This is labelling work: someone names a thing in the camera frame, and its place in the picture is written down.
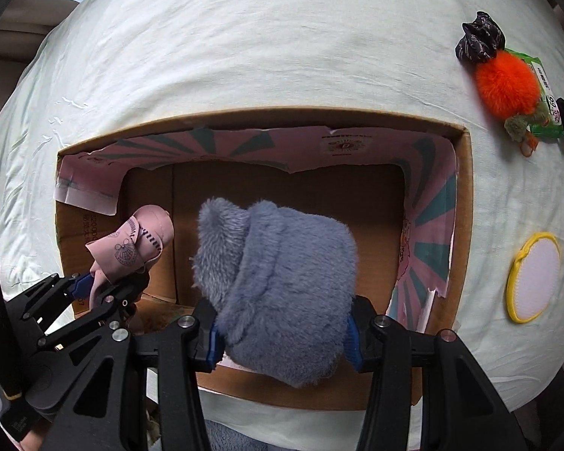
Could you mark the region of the pink patterned scrunchie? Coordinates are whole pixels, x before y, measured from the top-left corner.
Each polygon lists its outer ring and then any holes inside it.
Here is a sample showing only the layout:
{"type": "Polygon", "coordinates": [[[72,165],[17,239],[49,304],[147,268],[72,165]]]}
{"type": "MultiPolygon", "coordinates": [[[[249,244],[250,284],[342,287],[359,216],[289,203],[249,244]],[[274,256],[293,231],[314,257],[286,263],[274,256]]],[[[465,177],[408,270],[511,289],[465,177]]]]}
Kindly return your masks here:
{"type": "Polygon", "coordinates": [[[157,205],[137,209],[115,232],[86,243],[93,258],[89,307],[97,306],[100,287],[132,273],[149,271],[174,238],[170,214],[157,205]]]}

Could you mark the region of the grey fluffy cloth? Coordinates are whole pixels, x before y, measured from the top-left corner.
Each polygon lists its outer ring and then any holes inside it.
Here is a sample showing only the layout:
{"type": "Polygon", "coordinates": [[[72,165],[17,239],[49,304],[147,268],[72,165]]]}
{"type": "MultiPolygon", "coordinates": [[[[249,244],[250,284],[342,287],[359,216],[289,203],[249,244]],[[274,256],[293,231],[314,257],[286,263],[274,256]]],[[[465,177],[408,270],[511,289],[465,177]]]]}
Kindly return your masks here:
{"type": "Polygon", "coordinates": [[[355,298],[358,249],[329,217],[210,198],[199,210],[193,281],[237,365],[293,388],[336,369],[355,298]]]}

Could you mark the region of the yellow rimmed white mesh pad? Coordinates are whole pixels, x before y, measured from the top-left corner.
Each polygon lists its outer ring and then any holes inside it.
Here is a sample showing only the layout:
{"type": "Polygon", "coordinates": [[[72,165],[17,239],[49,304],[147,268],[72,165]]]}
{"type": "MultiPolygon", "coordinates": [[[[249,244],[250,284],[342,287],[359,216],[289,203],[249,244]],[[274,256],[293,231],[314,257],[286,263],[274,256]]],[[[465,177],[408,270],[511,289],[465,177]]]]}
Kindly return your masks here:
{"type": "Polygon", "coordinates": [[[560,259],[558,241],[550,232],[534,233],[514,255],[505,286],[510,320],[530,323],[547,309],[558,286],[560,259]]]}

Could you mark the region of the green wet wipes pack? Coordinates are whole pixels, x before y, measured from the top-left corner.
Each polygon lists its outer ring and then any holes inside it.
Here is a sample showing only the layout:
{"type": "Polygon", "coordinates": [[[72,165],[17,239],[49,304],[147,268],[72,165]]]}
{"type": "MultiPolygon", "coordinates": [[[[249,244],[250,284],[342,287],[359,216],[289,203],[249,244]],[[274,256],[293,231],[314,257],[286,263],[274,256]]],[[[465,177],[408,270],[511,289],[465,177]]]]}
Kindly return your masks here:
{"type": "Polygon", "coordinates": [[[548,75],[540,58],[508,49],[507,52],[514,55],[529,66],[533,72],[540,90],[540,97],[535,111],[530,114],[519,112],[514,117],[504,121],[510,139],[522,142],[535,136],[537,139],[563,139],[564,125],[558,109],[556,97],[551,89],[548,75]]]}

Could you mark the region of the orange fluffy pompom toy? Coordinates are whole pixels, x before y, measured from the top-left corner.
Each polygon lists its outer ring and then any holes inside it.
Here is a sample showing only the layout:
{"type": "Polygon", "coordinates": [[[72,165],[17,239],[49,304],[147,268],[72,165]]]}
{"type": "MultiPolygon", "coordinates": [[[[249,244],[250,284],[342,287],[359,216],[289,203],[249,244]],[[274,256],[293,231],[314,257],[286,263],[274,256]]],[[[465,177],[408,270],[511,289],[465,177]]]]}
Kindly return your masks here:
{"type": "Polygon", "coordinates": [[[531,157],[539,143],[531,127],[551,120],[534,69],[519,56],[501,50],[475,65],[474,80],[486,110],[519,145],[521,154],[531,157]]]}

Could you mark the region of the black patterned scrunchie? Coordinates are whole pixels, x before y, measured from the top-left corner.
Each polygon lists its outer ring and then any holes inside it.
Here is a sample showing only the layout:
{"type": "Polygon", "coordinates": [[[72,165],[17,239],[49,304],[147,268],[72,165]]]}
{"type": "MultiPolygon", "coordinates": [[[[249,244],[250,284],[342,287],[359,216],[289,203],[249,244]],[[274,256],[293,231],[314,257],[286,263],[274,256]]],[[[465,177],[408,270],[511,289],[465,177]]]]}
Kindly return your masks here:
{"type": "Polygon", "coordinates": [[[458,60],[471,64],[485,63],[505,49],[505,36],[499,25],[482,10],[471,23],[462,26],[464,35],[455,46],[458,60]]]}

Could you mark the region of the cardboard box with pink lining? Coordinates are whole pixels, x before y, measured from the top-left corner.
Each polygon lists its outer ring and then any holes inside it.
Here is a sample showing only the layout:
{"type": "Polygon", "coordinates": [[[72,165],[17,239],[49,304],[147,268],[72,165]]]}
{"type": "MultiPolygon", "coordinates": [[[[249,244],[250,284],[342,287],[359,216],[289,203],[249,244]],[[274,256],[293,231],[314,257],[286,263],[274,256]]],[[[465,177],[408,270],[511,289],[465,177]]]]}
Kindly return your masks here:
{"type": "Polygon", "coordinates": [[[454,321],[473,225],[467,128],[342,109],[246,109],[139,125],[57,162],[62,266],[149,268],[132,326],[206,298],[226,343],[203,388],[274,407],[359,411],[342,354],[365,296],[409,330],[454,321]]]}

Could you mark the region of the beige headboard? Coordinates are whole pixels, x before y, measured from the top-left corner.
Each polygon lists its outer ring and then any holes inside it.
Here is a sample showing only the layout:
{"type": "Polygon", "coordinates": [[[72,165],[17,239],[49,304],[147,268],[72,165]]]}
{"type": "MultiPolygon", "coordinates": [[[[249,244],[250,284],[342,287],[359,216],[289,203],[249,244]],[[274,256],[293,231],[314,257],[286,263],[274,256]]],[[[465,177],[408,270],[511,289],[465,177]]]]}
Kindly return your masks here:
{"type": "Polygon", "coordinates": [[[0,111],[47,34],[78,6],[74,0],[12,0],[0,17],[0,111]]]}

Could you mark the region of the pale green bed sheet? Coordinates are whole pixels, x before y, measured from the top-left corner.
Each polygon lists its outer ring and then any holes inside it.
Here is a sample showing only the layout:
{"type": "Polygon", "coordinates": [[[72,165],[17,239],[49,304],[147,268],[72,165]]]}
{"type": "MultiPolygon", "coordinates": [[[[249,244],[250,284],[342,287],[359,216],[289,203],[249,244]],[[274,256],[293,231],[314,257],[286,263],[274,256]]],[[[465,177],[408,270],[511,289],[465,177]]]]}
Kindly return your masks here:
{"type": "Polygon", "coordinates": [[[564,249],[564,147],[530,158],[485,115],[454,54],[484,10],[538,56],[564,98],[564,31],[546,0],[84,0],[25,62],[0,113],[0,279],[6,296],[61,268],[57,154],[156,119],[261,106],[386,110],[468,128],[473,239],[458,333],[506,406],[564,363],[564,283],[537,320],[507,320],[503,286],[535,231],[564,249]]]}

